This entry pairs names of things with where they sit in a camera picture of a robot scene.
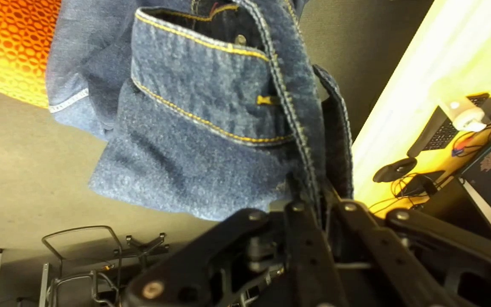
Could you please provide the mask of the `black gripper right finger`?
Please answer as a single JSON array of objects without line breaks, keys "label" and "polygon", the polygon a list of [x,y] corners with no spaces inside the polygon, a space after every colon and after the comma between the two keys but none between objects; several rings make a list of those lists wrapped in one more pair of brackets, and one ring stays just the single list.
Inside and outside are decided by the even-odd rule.
[{"label": "black gripper right finger", "polygon": [[327,207],[327,241],[351,307],[455,307],[400,240],[361,204]]}]

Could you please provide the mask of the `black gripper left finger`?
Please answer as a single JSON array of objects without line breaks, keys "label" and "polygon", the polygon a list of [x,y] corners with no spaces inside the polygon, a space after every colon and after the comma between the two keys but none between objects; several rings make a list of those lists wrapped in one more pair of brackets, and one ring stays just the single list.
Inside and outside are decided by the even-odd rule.
[{"label": "black gripper left finger", "polygon": [[284,207],[284,231],[295,307],[336,307],[330,257],[305,204]]}]

